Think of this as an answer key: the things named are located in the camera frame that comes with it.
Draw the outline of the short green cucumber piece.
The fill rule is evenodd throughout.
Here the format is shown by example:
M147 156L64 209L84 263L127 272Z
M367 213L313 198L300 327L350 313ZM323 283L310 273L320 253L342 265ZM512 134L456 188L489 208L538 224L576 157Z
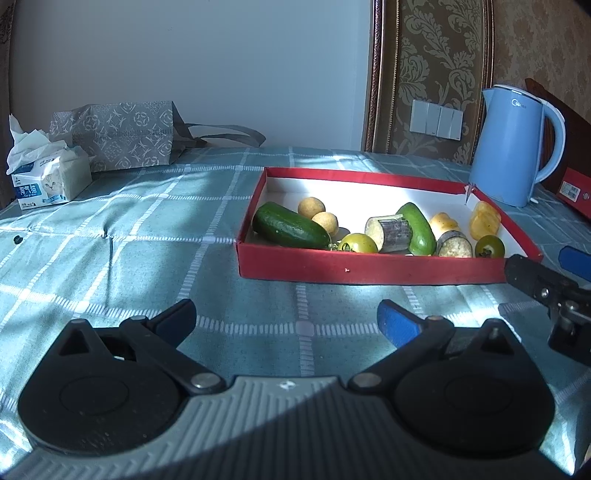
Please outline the short green cucumber piece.
M412 202L404 204L398 214L408 222L412 231L409 251L414 256L430 256L436 250L436 238L422 211Z

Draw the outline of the grey-skinned eggplant piece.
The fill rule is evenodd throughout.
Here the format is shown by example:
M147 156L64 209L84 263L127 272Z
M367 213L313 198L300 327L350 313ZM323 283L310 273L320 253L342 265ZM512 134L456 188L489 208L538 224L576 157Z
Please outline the grey-skinned eggplant piece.
M413 233L409 222L401 214L370 217L365 234L376 243L380 253L410 251Z

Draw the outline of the yellow-green tomato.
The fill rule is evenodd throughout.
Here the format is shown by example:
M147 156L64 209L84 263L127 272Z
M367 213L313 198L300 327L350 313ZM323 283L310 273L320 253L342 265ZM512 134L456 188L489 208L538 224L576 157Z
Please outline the yellow-green tomato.
M376 242L370 236L362 233L351 233L339 242L339 251L354 253L376 254L379 249Z

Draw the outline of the long dark green cucumber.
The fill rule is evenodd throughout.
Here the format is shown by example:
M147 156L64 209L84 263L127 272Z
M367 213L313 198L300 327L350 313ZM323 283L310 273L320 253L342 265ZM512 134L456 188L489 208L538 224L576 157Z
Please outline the long dark green cucumber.
M325 250L332 242L321 225L272 201L256 210L252 230L264 240L288 248Z

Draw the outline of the small round yellow potato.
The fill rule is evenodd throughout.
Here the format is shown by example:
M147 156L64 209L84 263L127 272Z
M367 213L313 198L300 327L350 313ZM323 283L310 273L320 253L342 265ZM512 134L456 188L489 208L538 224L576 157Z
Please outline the small round yellow potato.
M312 219L318 213L325 212L325 204L315 197L307 197L297 205L297 213L308 219Z

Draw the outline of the red flat box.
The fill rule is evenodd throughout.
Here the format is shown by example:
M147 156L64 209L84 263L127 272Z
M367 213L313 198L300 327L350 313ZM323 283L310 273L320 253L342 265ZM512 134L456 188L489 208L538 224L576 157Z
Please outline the red flat box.
M567 168L562 178L558 197L587 219L591 217L591 178Z

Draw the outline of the light blue electric kettle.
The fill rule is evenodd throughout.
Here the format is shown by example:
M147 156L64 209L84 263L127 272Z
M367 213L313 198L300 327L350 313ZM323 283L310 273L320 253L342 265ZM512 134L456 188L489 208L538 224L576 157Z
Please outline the light blue electric kettle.
M559 166L566 144L564 116L548 101L509 85L485 89L483 97L485 120L469 182L495 201L524 207L535 185ZM546 121L555 142L548 163L541 166Z

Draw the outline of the red shallow cardboard box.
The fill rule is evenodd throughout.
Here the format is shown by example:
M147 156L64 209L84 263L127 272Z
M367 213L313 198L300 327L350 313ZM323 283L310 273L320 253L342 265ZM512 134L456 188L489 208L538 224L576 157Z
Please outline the red shallow cardboard box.
M370 217L393 214L413 202L427 218L445 212L462 230L486 195L460 182L348 170L266 167L236 239L243 278L352 285L461 285L502 283L502 259L451 259L403 254L356 254L287 248L259 238L252 218L273 201L287 209L315 197L335 214L342 233L360 233Z

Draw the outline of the white tissue pack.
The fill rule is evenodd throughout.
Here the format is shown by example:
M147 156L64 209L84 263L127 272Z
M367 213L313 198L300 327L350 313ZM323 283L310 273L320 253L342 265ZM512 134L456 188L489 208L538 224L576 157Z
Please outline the white tissue pack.
M89 156L81 147L52 141L42 130L25 132L12 114L8 119L13 147L6 174L22 210L68 203L91 183Z

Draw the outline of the grey patterned paper bag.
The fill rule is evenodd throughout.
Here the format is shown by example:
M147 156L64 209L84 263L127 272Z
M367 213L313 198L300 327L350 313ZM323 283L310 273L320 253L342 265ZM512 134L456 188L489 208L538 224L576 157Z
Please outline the grey patterned paper bag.
M164 166L184 151L225 140L257 148L266 142L259 131L239 125L217 125L217 134L198 137L197 123L185 122L171 101L87 104L52 114L49 135L81 147L93 172Z

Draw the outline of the white wall switch panel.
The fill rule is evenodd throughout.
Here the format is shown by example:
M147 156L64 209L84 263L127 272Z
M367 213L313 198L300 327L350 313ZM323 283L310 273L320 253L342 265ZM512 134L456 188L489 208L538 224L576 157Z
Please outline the white wall switch panel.
M463 117L462 110L414 99L409 130L413 133L460 141Z

